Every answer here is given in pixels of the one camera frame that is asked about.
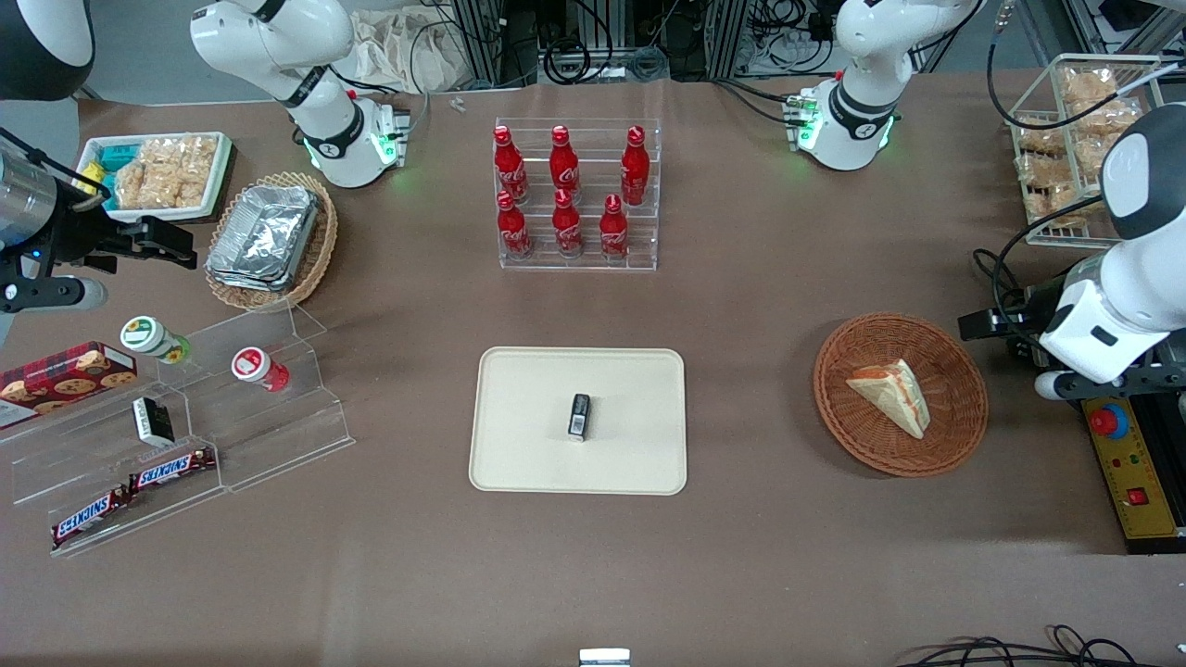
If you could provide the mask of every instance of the yellow control panel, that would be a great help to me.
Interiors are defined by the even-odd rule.
[[[1127,399],[1090,399],[1083,401],[1083,409],[1124,536],[1177,536],[1178,526],[1149,462],[1133,406]]]

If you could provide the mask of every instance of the bottle with green label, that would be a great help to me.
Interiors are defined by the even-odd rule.
[[[133,317],[120,331],[120,342],[134,352],[155,357],[164,363],[180,363],[190,354],[190,342],[178,336],[155,317]]]

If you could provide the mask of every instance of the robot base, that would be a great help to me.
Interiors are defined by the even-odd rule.
[[[783,102],[783,117],[793,123],[786,128],[786,138],[792,151],[803,151],[825,167],[854,171],[872,163],[878,151],[890,142],[893,117],[880,129],[871,123],[866,139],[853,139],[829,108],[829,96],[836,84],[836,80],[828,80]]]
[[[396,115],[391,107],[376,104],[359,97],[355,101],[363,112],[363,132],[340,158],[318,155],[305,142],[305,148],[325,178],[339,188],[362,188],[384,171],[403,166],[408,146],[408,115]]]

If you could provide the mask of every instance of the small bottle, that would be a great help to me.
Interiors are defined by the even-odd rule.
[[[621,198],[627,207],[642,205],[646,196],[646,177],[651,172],[651,158],[643,145],[646,133],[636,125],[626,131],[626,152],[621,154]]]
[[[525,260],[531,256],[531,235],[527,233],[527,221],[523,220],[523,211],[515,205],[515,197],[506,190],[498,193],[498,233],[508,258]]]
[[[178,336],[155,317],[133,317],[120,331],[120,342],[127,349],[155,357],[161,363],[180,363],[190,354],[190,342]]]
[[[580,160],[576,152],[568,144],[568,128],[557,125],[551,128],[551,157],[548,158],[551,167],[551,184],[556,190],[567,190],[573,196],[573,204],[581,202],[581,173]]]
[[[505,125],[495,128],[495,169],[498,170],[498,183],[515,197],[516,202],[527,199],[527,169],[523,153],[519,153],[511,141],[511,131]]]
[[[260,385],[269,392],[288,386],[288,367],[274,361],[260,348],[243,348],[230,362],[230,371],[244,382]]]
[[[610,195],[605,198],[601,214],[601,254],[608,259],[626,256],[626,214],[621,212],[621,198]]]
[[[551,225],[556,228],[556,244],[560,256],[575,260],[585,247],[581,241],[581,216],[573,208],[573,193],[556,190],[556,210],[551,212]]]

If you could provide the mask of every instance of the foil container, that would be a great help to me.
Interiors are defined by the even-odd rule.
[[[234,287],[268,292],[292,287],[318,205],[317,195],[305,188],[249,188],[210,250],[206,272]]]

